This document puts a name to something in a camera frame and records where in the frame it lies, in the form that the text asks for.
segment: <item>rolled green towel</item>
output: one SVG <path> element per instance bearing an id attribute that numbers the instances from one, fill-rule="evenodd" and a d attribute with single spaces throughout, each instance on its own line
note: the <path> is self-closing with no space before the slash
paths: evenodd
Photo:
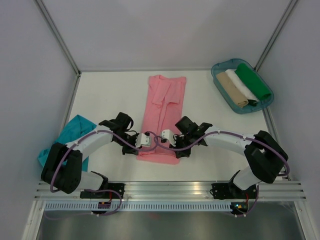
<path id="1" fill-rule="evenodd" d="M 271 96 L 267 86 L 261 81 L 260 77 L 251 70 L 245 63 L 241 63 L 235 70 L 235 73 L 246 85 L 248 89 L 260 100 L 263 101 Z"/>

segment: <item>blue plastic bin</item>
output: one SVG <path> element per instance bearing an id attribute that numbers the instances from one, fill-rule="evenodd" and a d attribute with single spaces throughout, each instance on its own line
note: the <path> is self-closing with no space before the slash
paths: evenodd
<path id="1" fill-rule="evenodd" d="M 247 105 L 247 106 L 244 106 L 243 108 L 238 107 L 229 97 L 229 95 L 227 94 L 225 89 L 221 86 L 220 82 L 216 77 L 217 74 L 221 72 L 225 72 L 228 69 L 237 69 L 239 64 L 246 64 L 250 69 L 252 69 L 271 92 L 271 96 L 269 96 L 267 99 L 263 101 L 259 101 L 256 106 Z M 270 89 L 270 87 L 266 84 L 266 82 L 262 79 L 262 77 L 253 69 L 253 67 L 245 60 L 242 60 L 240 58 L 233 58 L 228 61 L 217 63 L 211 68 L 211 75 L 213 76 L 214 84 L 222 94 L 223 98 L 229 104 L 231 109 L 237 114 L 248 114 L 248 113 L 260 111 L 268 107 L 274 101 L 275 96 L 272 90 Z"/>

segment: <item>white table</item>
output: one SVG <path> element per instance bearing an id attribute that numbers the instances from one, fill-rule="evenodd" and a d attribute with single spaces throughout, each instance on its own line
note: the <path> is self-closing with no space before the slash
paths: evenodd
<path id="1" fill-rule="evenodd" d="M 215 87 L 210 71 L 204 70 L 84 72 L 70 119 L 81 115 L 98 124 L 123 112 L 134 120 L 133 130 L 140 132 L 148 77 L 154 75 L 186 77 L 182 116 L 188 116 L 198 125 L 207 122 L 240 133 L 267 131 L 262 111 L 233 112 Z M 181 158 L 177 165 L 137 160 L 134 155 L 122 155 L 121 148 L 114 142 L 101 147 L 89 156 L 88 170 L 99 172 L 110 181 L 222 181 L 248 166 L 245 157 L 218 147 L 195 146 L 191 156 Z"/>

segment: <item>turquoise fabric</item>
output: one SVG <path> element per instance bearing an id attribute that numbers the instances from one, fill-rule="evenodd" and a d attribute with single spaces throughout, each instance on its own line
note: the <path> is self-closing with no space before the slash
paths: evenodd
<path id="1" fill-rule="evenodd" d="M 67 123 L 64 127 L 62 132 L 60 133 L 59 137 L 55 140 L 54 143 L 61 143 L 66 144 L 72 141 L 81 138 L 82 136 L 86 135 L 87 133 L 91 132 L 93 129 L 96 128 L 93 122 L 89 121 L 88 119 L 84 118 L 83 116 L 77 115 L 71 121 Z M 38 160 L 42 167 L 45 166 L 49 155 L 50 147 L 47 149 L 42 150 L 39 153 Z M 89 157 L 87 157 L 82 163 L 82 171 L 88 171 L 88 163 Z"/>

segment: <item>pink shirt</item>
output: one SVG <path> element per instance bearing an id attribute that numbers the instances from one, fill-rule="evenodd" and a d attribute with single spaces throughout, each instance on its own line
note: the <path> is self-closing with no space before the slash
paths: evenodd
<path id="1" fill-rule="evenodd" d="M 186 78 L 166 78 L 162 75 L 149 77 L 149 89 L 143 117 L 141 133 L 151 131 L 157 135 L 165 129 L 180 134 L 175 124 L 182 117 L 182 107 L 186 88 Z M 169 147 L 169 142 L 161 143 Z M 152 137 L 151 147 L 155 146 Z M 162 164 L 178 164 L 173 151 L 157 147 L 152 152 L 139 152 L 137 159 Z"/>

